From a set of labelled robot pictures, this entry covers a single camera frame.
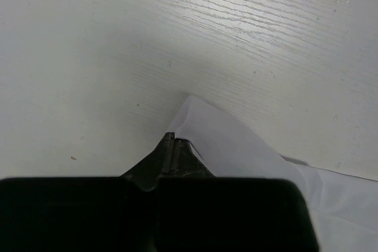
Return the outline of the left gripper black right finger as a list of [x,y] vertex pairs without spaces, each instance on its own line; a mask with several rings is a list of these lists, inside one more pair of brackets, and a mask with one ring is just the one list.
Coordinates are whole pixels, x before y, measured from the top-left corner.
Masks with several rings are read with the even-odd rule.
[[189,141],[173,139],[168,152],[168,175],[182,177],[214,177],[195,156]]

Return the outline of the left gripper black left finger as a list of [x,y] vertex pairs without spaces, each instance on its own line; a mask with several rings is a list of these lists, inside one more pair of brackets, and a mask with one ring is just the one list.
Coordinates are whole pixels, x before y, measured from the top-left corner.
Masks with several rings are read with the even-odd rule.
[[149,192],[156,187],[161,175],[170,172],[173,152],[174,132],[167,132],[150,154],[120,177],[132,182],[140,190]]

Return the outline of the white t-shirt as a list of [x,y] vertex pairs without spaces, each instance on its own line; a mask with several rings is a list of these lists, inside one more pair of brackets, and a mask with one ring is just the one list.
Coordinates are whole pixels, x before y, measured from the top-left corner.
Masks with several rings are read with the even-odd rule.
[[287,161],[231,115],[190,96],[169,125],[217,177],[282,178],[302,192],[322,251],[377,250],[377,182]]

